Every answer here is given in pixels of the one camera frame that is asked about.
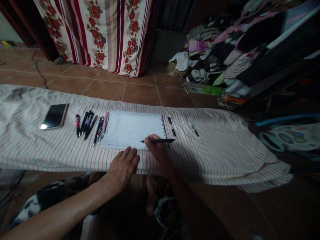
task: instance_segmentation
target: notebook spiral binding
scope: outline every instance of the notebook spiral binding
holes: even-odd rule
[[[161,124],[162,124],[162,130],[163,130],[164,136],[165,136],[166,138],[168,138],[168,137],[167,137],[166,127],[164,126],[163,116],[161,115],[160,118],[161,118]]]

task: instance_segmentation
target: paper page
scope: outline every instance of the paper page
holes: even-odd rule
[[[113,110],[101,148],[125,149],[131,146],[147,150],[146,145],[140,141],[153,133],[166,138],[161,115]]]

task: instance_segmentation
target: smartphone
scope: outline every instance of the smartphone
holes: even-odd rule
[[[49,130],[61,128],[66,118],[68,106],[69,104],[51,105],[40,129]]]

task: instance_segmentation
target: floral curtain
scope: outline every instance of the floral curtain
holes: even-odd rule
[[[159,0],[34,2],[65,60],[127,77],[146,70]]]

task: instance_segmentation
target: hand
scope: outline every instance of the hand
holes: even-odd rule
[[[167,153],[167,147],[165,143],[155,143],[153,144],[150,139],[161,139],[158,135],[152,134],[144,140],[144,143],[147,145],[149,151],[155,157],[155,159],[159,162],[162,168],[167,167],[171,164]]]
[[[108,172],[98,183],[102,183],[108,194],[118,195],[127,186],[139,161],[140,156],[137,155],[137,149],[127,147],[112,160]]]

